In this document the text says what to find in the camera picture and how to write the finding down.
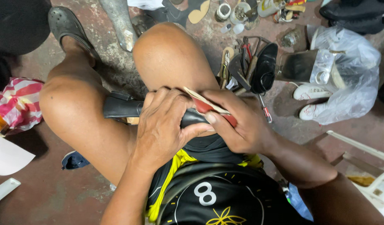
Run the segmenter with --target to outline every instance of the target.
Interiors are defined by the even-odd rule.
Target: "man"
[[[49,73],[41,109],[49,127],[117,186],[101,224],[143,224],[145,211],[157,224],[311,223],[276,182],[250,165],[258,153],[299,188],[315,223],[384,224],[330,164],[273,132],[262,112],[219,90],[203,51],[174,24],[150,28],[134,46],[136,68],[150,90],[138,126],[103,118],[108,91],[93,69],[99,58],[72,12],[52,8],[49,24],[66,57]],[[183,86],[228,110],[236,128],[209,112],[210,125],[181,129],[185,110],[193,107]]]

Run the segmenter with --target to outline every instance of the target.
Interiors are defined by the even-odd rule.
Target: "clear plastic bag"
[[[379,51],[363,36],[341,27],[308,25],[307,32],[311,37],[310,49],[342,51],[336,56],[328,84],[317,85],[333,95],[326,109],[313,120],[327,125],[368,113],[378,93]]]

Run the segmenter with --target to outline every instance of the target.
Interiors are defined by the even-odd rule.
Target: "hand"
[[[207,90],[202,95],[228,110],[238,122],[233,128],[215,112],[206,113],[206,120],[235,153],[266,154],[276,143],[276,135],[268,126],[261,110],[255,112],[244,101],[228,90]]]
[[[192,138],[213,129],[206,123],[180,128],[185,111],[193,104],[192,99],[178,89],[161,87],[157,92],[149,92],[139,118],[133,159],[142,160],[144,168],[156,171]]]

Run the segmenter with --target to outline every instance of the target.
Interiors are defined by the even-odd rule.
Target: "red and white striped plastic bag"
[[[39,108],[40,80],[12,77],[0,92],[0,116],[10,126],[8,134],[29,130],[42,120]]]

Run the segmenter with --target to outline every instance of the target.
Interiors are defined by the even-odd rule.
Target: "concrete floor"
[[[279,43],[289,30],[304,25],[326,25],[318,13],[320,1],[305,4],[306,12],[291,23],[275,24],[271,18],[261,18],[256,27],[240,35],[233,32],[220,33],[224,26],[214,20],[217,3],[211,2],[208,14],[197,24],[187,22],[186,30],[202,46],[213,72],[219,70],[222,49],[236,44],[235,38],[244,35],[261,35]],[[143,99],[146,88],[135,70],[132,55],[123,51],[116,39],[112,23],[103,11],[98,0],[52,0],[53,6],[66,6],[73,10],[84,26],[85,32],[100,54],[106,68],[100,74],[104,86],[109,90],[127,91],[138,99]],[[384,81],[384,30],[367,38],[382,53],[380,80]],[[305,50],[305,43],[295,48],[279,48],[278,55],[284,52]],[[64,58],[64,53],[52,34],[35,51],[20,57],[13,67],[15,76],[25,76],[46,80],[49,71]],[[275,81],[273,88],[265,96],[265,102],[272,113],[275,131],[289,140],[305,145],[328,161],[338,158],[344,151],[364,159],[374,166],[384,169],[384,162],[375,159],[353,147],[325,135],[334,130],[363,144],[384,152],[384,105],[377,100],[374,108],[365,116],[327,126],[319,126],[314,121],[302,121],[297,117],[307,101],[292,98],[295,86]],[[73,151],[42,122],[34,129],[9,139],[37,155],[28,166],[11,176],[0,176],[0,183],[9,177],[18,179],[22,185],[0,201],[0,225],[47,225],[47,224],[99,224],[102,213],[112,192],[109,182],[94,169],[87,166],[74,171],[62,171],[60,161]],[[344,171],[354,171],[341,167]],[[279,177],[274,165],[266,161],[265,170],[272,177]]]

